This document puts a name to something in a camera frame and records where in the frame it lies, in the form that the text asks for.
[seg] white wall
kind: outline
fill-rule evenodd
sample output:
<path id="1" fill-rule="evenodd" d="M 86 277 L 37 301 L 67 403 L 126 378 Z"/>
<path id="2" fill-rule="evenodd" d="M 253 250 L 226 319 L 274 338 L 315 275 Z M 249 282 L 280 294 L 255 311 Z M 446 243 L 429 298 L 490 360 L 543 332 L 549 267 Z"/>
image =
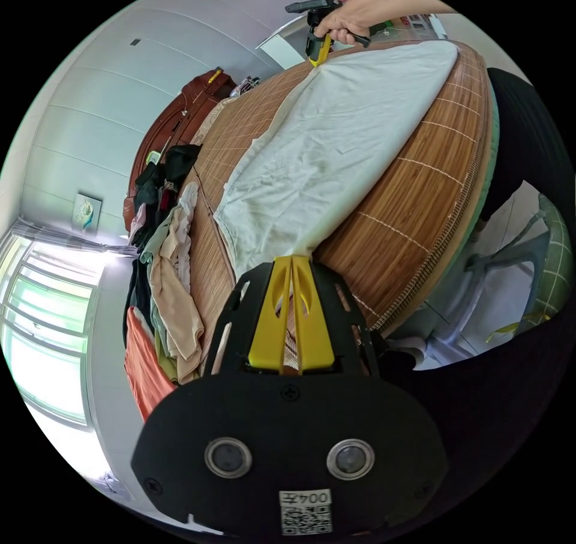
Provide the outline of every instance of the white wall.
<path id="1" fill-rule="evenodd" d="M 44 103 L 23 215 L 67 228 L 74 198 L 84 193 L 103 202 L 98 239 L 122 242 L 122 202 L 148 128 L 186 83 L 211 68 L 223 67 L 237 82 L 279 72 L 256 46 L 293 18 L 284 11 L 293 1 L 139 0 L 118 15 L 76 55 Z"/>
<path id="2" fill-rule="evenodd" d="M 158 512 L 130 467 L 143 426 L 124 371 L 122 313 L 131 271 L 130 258 L 111 257 L 98 285 L 88 351 L 88 398 L 96 433 L 112 471 L 134 497 L 134 502 L 128 504 L 130 507 L 168 524 L 206 530 L 193 522 L 188 525 L 176 522 Z"/>
<path id="3" fill-rule="evenodd" d="M 68 227 L 74 197 L 85 193 L 103 201 L 99 240 L 122 242 L 122 201 L 150 125 L 182 86 L 210 68 L 223 67 L 237 82 L 247 74 L 276 73 L 276 63 L 255 47 L 292 20 L 284 6 L 295 1 L 303 0 L 139 0 L 117 15 L 67 59 L 31 116 L 15 163 L 24 180 L 24 216 Z M 140 42 L 131 46 L 136 38 Z M 169 521 L 154 510 L 130 468 L 142 428 L 124 371 L 122 313 L 130 273 L 130 259 L 111 259 L 101 280 L 89 396 L 104 454 L 135 496 L 134 507 Z"/>
<path id="4" fill-rule="evenodd" d="M 52 73 L 46 84 L 42 87 L 30 108 L 26 111 L 2 166 L 2 175 L 0 178 L 0 236 L 4 235 L 7 230 L 16 221 L 20 214 L 20 204 L 22 198 L 23 184 L 26 173 L 26 165 L 32 148 L 32 143 L 38 126 L 44 116 L 50 100 L 74 64 L 78 56 L 90 45 L 92 40 L 98 36 L 107 26 L 109 26 L 117 17 L 121 16 L 123 11 L 108 19 L 94 32 L 89 34 L 60 64 Z"/>
<path id="5" fill-rule="evenodd" d="M 530 82 L 519 66 L 481 28 L 461 14 L 438 14 L 450 40 L 463 42 L 477 51 L 486 66 L 500 68 Z"/>

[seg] window frame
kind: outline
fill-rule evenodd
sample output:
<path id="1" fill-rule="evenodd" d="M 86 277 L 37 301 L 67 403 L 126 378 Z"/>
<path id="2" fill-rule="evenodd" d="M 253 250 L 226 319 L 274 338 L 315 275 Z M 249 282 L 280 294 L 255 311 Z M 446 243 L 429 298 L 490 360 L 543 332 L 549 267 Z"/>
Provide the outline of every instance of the window frame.
<path id="1" fill-rule="evenodd" d="M 15 242 L 17 242 L 17 240 L 18 240 L 18 237 L 14 236 L 14 235 L 7 235 L 4 238 L 4 240 L 2 241 L 2 243 L 0 245 L 0 263 L 2 263 L 4 261 L 10 248 L 13 246 L 13 244 Z M 18 391 L 20 392 L 23 400 L 28 405 L 30 405 L 34 410 L 37 410 L 38 412 L 40 412 L 44 416 L 54 420 L 55 422 L 63 424 L 65 426 L 70 426 L 72 428 L 76 428 L 78 430 L 85 431 L 85 432 L 94 432 L 95 431 L 94 420 L 92 418 L 92 414 L 91 414 L 91 410 L 90 410 L 90 402 L 89 402 L 89 395 L 88 395 L 88 362 L 89 362 L 88 354 L 90 354 L 89 337 L 91 334 L 92 325 L 94 324 L 94 312 L 95 312 L 96 301 L 97 301 L 98 284 L 88 284 L 85 282 L 79 282 L 79 281 L 67 278 L 66 276 L 59 276 L 58 274 L 53 273 L 53 272 L 45 272 L 42 269 L 37 268 L 34 265 L 27 264 L 26 260 L 30 256 L 30 254 L 33 252 L 36 244 L 42 244 L 42 242 L 36 242 L 36 241 L 29 241 L 29 243 L 30 244 L 26 247 L 26 250 L 24 250 L 23 254 L 20 256 L 19 260 L 17 261 L 14 272 L 11 274 L 11 276 L 8 279 L 8 283 L 6 286 L 5 293 L 4 293 L 4 297 L 0 301 L 0 329 L 2 329 L 3 326 L 6 326 L 7 328 L 9 328 L 9 330 L 12 330 L 13 333 L 17 334 L 18 336 L 27 340 L 28 342 L 35 344 L 36 346 L 39 346 L 41 348 L 45 348 L 46 350 L 50 350 L 50 351 L 58 353 L 58 354 L 64 354 L 66 356 L 71 356 L 71 357 L 75 357 L 75 358 L 80 359 L 80 391 L 82 394 L 82 406 L 84 409 L 84 420 L 86 423 L 84 424 L 83 422 L 78 422 L 77 420 L 66 418 L 65 416 L 63 416 L 61 414 L 58 414 L 58 413 L 55 413 L 55 412 L 48 410 L 45 406 L 42 405 L 42 403 L 37 401 L 33 395 L 28 393 L 26 390 L 22 389 L 15 381 L 14 381 L 14 384 L 16 385 Z M 90 288 L 91 293 L 90 293 L 90 297 L 88 299 L 88 306 L 86 308 L 86 317 L 84 320 L 84 326 L 83 326 L 82 333 L 74 332 L 71 330 L 66 330 L 66 329 L 60 328 L 59 326 L 54 326 L 54 325 L 49 324 L 47 322 L 39 321 L 37 318 L 29 318 L 28 314 L 18 310 L 15 306 L 13 306 L 12 304 L 9 303 L 10 296 L 12 295 L 14 285 L 15 285 L 17 279 L 23 278 L 27 282 L 30 281 L 29 278 L 20 274 L 22 271 L 22 268 L 24 268 L 24 267 L 29 268 L 30 270 L 34 270 L 35 272 L 42 274 L 44 276 L 47 276 L 49 278 L 52 278 L 52 279 L 57 279 L 57 280 L 60 280 L 63 282 L 67 282 L 69 284 L 82 286 L 84 288 Z M 40 324 L 40 325 L 45 326 L 47 328 L 50 328 L 51 330 L 56 330 L 56 331 L 62 332 L 62 333 L 70 333 L 74 336 L 79 336 L 79 337 L 85 338 L 86 339 L 86 351 L 82 353 L 82 352 L 76 352 L 74 350 L 67 350 L 65 348 L 60 348 L 57 345 L 51 344 L 49 342 L 45 342 L 43 340 L 36 338 L 34 335 L 30 335 L 29 333 L 24 332 L 19 327 L 17 327 L 15 324 L 13 324 L 12 322 L 10 322 L 9 320 L 7 320 L 5 318 L 7 309 L 10 309 L 10 310 L 16 312 L 16 314 L 19 314 L 19 315 L 23 316 L 24 318 L 28 318 L 29 320 L 33 320 L 37 324 Z M 5 352 L 5 359 L 8 362 L 8 367 L 10 367 L 10 355 L 11 355 L 11 351 Z"/>

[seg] wooden headboard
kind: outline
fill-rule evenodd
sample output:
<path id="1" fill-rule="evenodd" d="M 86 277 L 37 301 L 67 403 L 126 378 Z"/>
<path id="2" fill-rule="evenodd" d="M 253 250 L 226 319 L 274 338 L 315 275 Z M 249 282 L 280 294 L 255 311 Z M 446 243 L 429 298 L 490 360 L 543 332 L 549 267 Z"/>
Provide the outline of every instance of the wooden headboard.
<path id="1" fill-rule="evenodd" d="M 130 230 L 134 218 L 135 181 L 146 167 L 148 154 L 152 151 L 165 152 L 172 146 L 190 144 L 208 113 L 218 102 L 230 96 L 230 92 L 235 88 L 236 83 L 228 74 L 222 71 L 214 78 L 216 72 L 209 70 L 186 84 L 142 140 L 132 166 L 128 194 L 122 211 L 127 231 Z"/>

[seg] curtain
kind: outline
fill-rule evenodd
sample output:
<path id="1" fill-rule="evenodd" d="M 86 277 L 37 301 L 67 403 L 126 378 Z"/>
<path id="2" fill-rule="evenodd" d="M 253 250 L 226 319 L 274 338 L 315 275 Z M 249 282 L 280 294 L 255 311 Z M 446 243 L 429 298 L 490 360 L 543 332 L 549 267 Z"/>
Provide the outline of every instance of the curtain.
<path id="1" fill-rule="evenodd" d="M 71 250 L 109 253 L 116 254 L 117 256 L 137 256 L 137 248 L 134 246 L 100 244 L 99 242 L 81 238 L 65 230 L 28 222 L 23 218 L 18 218 L 14 226 L 10 229 L 10 233 L 20 238 L 32 240 L 33 242 L 44 242 L 45 244 L 52 244 Z"/>

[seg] gray chair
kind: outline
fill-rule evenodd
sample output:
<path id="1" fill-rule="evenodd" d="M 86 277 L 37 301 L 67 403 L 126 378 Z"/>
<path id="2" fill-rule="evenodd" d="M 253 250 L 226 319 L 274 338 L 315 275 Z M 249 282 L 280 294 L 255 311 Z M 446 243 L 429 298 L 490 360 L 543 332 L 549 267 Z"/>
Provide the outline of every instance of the gray chair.
<path id="1" fill-rule="evenodd" d="M 540 194 L 540 210 L 509 244 L 490 256 L 471 256 L 466 264 L 463 294 L 451 306 L 448 324 L 436 328 L 427 338 L 426 355 L 441 365 L 474 355 L 457 342 L 476 308 L 487 274 L 495 269 L 530 262 L 534 267 L 530 295 L 521 320 L 510 328 L 513 335 L 549 320 L 564 306 L 574 283 L 574 258 L 568 230 L 562 216 L 546 196 Z M 543 220 L 547 231 L 522 241 L 534 224 Z"/>

